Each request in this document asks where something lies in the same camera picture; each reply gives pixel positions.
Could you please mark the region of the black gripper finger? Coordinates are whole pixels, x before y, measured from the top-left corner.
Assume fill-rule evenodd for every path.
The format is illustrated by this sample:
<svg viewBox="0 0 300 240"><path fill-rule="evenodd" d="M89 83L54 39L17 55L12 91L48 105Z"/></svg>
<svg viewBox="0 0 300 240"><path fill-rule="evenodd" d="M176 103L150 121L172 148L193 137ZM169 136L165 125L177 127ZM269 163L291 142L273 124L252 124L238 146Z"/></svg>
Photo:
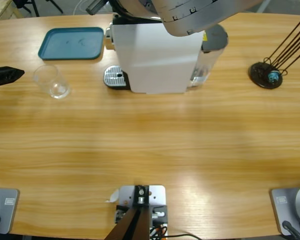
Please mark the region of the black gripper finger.
<svg viewBox="0 0 300 240"><path fill-rule="evenodd" d="M2 66L0 67L0 86L14 83L24 74L24 70L13 68L10 66Z"/></svg>

